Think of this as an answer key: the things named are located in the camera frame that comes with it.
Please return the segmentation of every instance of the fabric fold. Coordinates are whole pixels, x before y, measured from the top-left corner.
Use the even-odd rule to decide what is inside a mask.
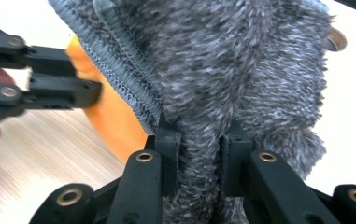
[[[233,119],[306,178],[325,153],[319,0],[50,0],[148,134],[163,111],[181,133],[178,192],[164,223],[246,223],[220,193],[219,139]]]

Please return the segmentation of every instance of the wooden table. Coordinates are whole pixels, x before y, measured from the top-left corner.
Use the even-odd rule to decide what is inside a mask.
[[[314,131],[328,154],[307,184],[330,194],[336,185],[356,184],[356,11],[325,2],[348,46],[327,53],[328,89]],[[54,48],[64,48],[72,35],[45,0],[0,0],[0,28],[28,45]],[[24,88],[28,72],[9,72]],[[98,189],[121,175],[123,165],[80,110],[30,111],[0,126],[0,223],[27,223],[62,185],[87,183]]]

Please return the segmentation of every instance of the orange object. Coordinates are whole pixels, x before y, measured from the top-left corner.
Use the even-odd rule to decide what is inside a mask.
[[[102,83],[98,103],[85,108],[84,112],[108,148],[120,161],[126,163],[133,152],[144,148],[147,134],[132,108],[120,98],[95,67],[76,36],[67,47],[66,53],[78,70],[78,77]]]

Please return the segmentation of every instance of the gray knit fabric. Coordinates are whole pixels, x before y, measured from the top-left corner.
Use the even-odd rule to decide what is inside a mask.
[[[302,178],[325,152],[319,119],[327,8],[318,0],[50,0],[148,133],[182,135],[164,223],[245,223],[219,191],[219,138],[238,119]]]

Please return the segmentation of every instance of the fuzzy gray sweater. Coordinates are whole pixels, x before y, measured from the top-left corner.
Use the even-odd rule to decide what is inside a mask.
[[[164,223],[245,223],[219,194],[219,139],[238,119],[257,148],[306,178],[325,152],[319,0],[50,0],[110,85],[154,134],[161,111],[182,136],[178,193]]]

